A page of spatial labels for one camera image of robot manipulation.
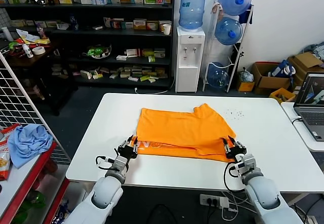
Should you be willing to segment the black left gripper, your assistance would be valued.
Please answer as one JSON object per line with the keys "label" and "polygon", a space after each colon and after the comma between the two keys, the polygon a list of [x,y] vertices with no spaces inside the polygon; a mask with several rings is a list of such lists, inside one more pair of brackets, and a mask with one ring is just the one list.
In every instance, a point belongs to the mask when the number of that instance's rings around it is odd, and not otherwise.
{"label": "black left gripper", "polygon": [[118,148],[114,148],[117,155],[120,155],[128,160],[136,159],[138,155],[138,140],[131,135],[124,140]]}

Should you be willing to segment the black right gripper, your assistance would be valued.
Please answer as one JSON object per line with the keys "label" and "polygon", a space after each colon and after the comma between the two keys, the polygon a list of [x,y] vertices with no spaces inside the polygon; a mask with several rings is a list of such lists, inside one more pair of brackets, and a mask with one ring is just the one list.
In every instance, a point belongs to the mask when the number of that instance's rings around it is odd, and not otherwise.
{"label": "black right gripper", "polygon": [[223,138],[223,145],[225,149],[225,156],[227,159],[236,159],[236,155],[239,154],[246,154],[247,149],[243,144],[241,144],[239,141],[236,141],[234,138],[231,136],[228,136],[230,139],[232,146],[229,148],[228,142],[226,138]]}

